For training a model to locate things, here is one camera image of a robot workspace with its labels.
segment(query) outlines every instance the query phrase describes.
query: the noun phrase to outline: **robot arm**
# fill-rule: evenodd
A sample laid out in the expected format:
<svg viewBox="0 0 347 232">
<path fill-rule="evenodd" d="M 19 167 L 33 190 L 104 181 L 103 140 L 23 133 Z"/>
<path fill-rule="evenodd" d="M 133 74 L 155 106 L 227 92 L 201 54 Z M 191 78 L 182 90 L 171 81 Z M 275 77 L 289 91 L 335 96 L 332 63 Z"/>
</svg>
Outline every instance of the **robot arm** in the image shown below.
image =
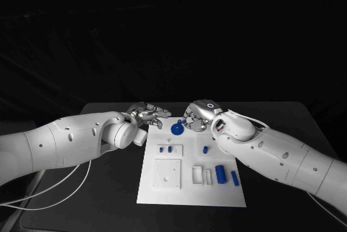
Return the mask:
<svg viewBox="0 0 347 232">
<path fill-rule="evenodd" d="M 266 178 L 309 192 L 347 214 L 345 163 L 321 154 L 289 135 L 254 127 L 234 111 L 223 112 L 211 100 L 195 101 L 186 110 L 184 119 L 188 116 L 198 119 L 185 127 L 202 131 L 210 125 L 225 154 L 236 156 Z"/>
<path fill-rule="evenodd" d="M 105 112 L 65 117 L 27 132 L 0 136 L 0 186 L 39 170 L 65 168 L 98 158 L 105 152 L 142 146 L 143 123 L 160 128 L 156 117 L 171 112 L 137 103 L 126 113 Z"/>
</svg>

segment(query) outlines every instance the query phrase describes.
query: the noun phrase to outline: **black curtain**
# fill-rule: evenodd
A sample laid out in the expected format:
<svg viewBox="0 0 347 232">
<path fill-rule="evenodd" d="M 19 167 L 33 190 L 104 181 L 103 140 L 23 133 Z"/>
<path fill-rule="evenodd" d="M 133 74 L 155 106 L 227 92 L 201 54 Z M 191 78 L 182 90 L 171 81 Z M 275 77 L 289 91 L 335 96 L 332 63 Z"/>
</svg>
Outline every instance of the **black curtain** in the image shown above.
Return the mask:
<svg viewBox="0 0 347 232">
<path fill-rule="evenodd" d="M 298 101 L 337 149 L 344 11 L 344 0 L 1 0 L 0 117 L 40 126 L 91 102 Z"/>
</svg>

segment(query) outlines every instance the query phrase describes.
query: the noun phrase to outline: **table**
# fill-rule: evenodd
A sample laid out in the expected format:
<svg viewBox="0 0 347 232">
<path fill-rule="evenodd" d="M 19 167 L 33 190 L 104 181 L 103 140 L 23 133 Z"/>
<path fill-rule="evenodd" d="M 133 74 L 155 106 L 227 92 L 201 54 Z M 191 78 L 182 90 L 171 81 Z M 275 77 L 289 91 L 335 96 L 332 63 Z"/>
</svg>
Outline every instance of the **table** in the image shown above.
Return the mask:
<svg viewBox="0 0 347 232">
<path fill-rule="evenodd" d="M 126 111 L 131 103 L 91 103 L 81 114 Z M 188 106 L 155 103 L 179 117 Z M 305 106 L 298 102 L 220 102 L 224 110 L 263 121 L 325 155 L 335 152 Z M 144 147 L 131 144 L 91 162 L 90 176 L 75 195 L 55 207 L 26 211 L 13 231 L 344 231 L 345 228 L 309 198 L 237 162 L 247 208 L 136 204 Z M 30 208 L 53 204 L 75 190 L 87 171 L 81 165 L 71 178 L 30 200 Z M 48 170 L 38 191 L 53 185 L 72 168 Z"/>
</svg>

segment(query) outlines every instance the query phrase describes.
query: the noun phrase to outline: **cable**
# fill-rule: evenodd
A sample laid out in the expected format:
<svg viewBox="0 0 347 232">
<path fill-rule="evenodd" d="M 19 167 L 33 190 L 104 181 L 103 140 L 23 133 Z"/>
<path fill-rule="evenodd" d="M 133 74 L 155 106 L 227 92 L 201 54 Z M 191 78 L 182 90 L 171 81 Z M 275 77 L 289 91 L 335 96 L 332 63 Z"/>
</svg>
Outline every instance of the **cable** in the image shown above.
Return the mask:
<svg viewBox="0 0 347 232">
<path fill-rule="evenodd" d="M 45 189 L 42 192 L 33 194 L 32 196 L 27 196 L 26 198 L 13 200 L 13 201 L 6 202 L 6 203 L 0 203 L 0 206 L 4 206 L 4 205 L 7 205 L 7 204 L 10 204 L 10 203 L 20 202 L 20 201 L 23 201 L 23 200 L 26 200 L 26 199 L 30 199 L 30 198 L 36 197 L 38 195 L 43 194 L 45 192 L 48 192 L 55 186 L 58 186 L 58 185 L 66 180 L 66 178 L 74 174 L 74 172 L 75 172 L 75 170 L 77 170 L 78 167 L 79 167 L 79 165 L 74 168 L 72 172 L 71 172 L 71 173 L 68 174 L 68 176 L 62 179 L 62 181 L 58 182 L 52 187 L 49 187 L 48 189 Z"/>
<path fill-rule="evenodd" d="M 78 191 L 78 189 L 81 188 L 81 185 L 84 184 L 85 179 L 87 179 L 87 176 L 88 176 L 88 172 L 90 172 L 90 168 L 91 168 L 91 163 L 92 163 L 92 161 L 88 162 L 88 170 L 87 170 L 87 174 L 85 174 L 85 177 L 84 177 L 84 179 L 82 179 L 82 182 L 81 182 L 78 188 L 75 189 L 75 191 L 72 192 L 72 194 L 71 194 L 64 200 L 61 200 L 58 203 L 55 203 L 55 204 L 52 204 L 51 206 L 43 207 L 43 208 L 22 208 L 22 207 L 11 206 L 11 205 L 3 205 L 3 206 L 6 206 L 6 207 L 11 207 L 11 208 L 17 208 L 17 209 L 22 209 L 22 210 L 40 210 L 40 209 L 51 208 L 51 207 L 53 207 L 55 205 L 58 205 L 59 203 L 62 203 L 62 202 L 64 202 L 64 201 L 65 201 L 65 200 L 74 195 L 74 193 Z"/>
<path fill-rule="evenodd" d="M 247 117 L 247 116 L 238 114 L 237 112 L 234 112 L 234 111 L 230 110 L 230 109 L 228 109 L 228 111 L 233 112 L 233 115 L 234 115 L 236 117 L 240 116 L 240 117 L 243 117 L 243 118 L 246 118 L 246 119 L 249 119 L 249 120 L 257 122 L 257 123 L 259 123 L 260 125 L 263 125 L 266 128 L 270 128 L 270 127 L 269 127 L 262 121 L 259 121 L 259 120 L 256 120 L 256 119 L 253 119 L 253 118 L 250 118 L 250 117 Z"/>
<path fill-rule="evenodd" d="M 312 198 L 312 200 L 317 202 L 317 204 L 324 208 L 324 210 L 330 213 L 330 215 L 340 221 L 340 223 L 347 227 L 347 224 L 337 218 L 337 216 L 325 209 L 325 207 L 321 205 L 321 203 L 317 201 L 317 199 L 314 198 L 314 196 L 306 192 L 306 194 L 309 195 L 309 197 Z"/>
</svg>

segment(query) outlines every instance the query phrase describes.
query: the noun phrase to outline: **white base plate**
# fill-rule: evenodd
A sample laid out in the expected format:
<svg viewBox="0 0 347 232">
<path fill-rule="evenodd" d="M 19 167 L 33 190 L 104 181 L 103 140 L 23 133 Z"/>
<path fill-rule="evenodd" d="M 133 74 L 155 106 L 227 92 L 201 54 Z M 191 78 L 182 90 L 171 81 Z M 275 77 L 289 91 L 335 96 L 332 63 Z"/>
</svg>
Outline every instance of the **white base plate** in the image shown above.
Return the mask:
<svg viewBox="0 0 347 232">
<path fill-rule="evenodd" d="M 221 159 L 217 158 L 201 159 L 197 150 L 197 136 L 207 134 L 212 136 L 211 129 L 197 133 L 184 129 L 181 135 L 173 135 L 171 132 L 172 125 L 181 118 L 162 119 L 162 130 L 155 126 L 149 127 L 146 150 L 142 165 L 142 174 L 139 182 L 137 203 L 147 204 L 181 204 L 181 205 L 204 205 L 204 206 L 228 206 L 246 207 L 243 186 L 238 177 L 237 162 L 234 157 Z M 159 159 L 156 156 L 158 145 L 182 145 L 182 158 L 172 158 L 181 160 L 181 187 L 179 189 L 155 189 L 153 179 L 155 161 Z M 227 183 L 217 183 L 215 166 L 223 165 L 225 170 Z M 201 166 L 202 168 L 202 185 L 192 184 L 192 167 Z M 205 170 L 210 170 L 211 185 L 207 185 Z M 236 171 L 240 186 L 234 185 L 231 171 Z"/>
</svg>

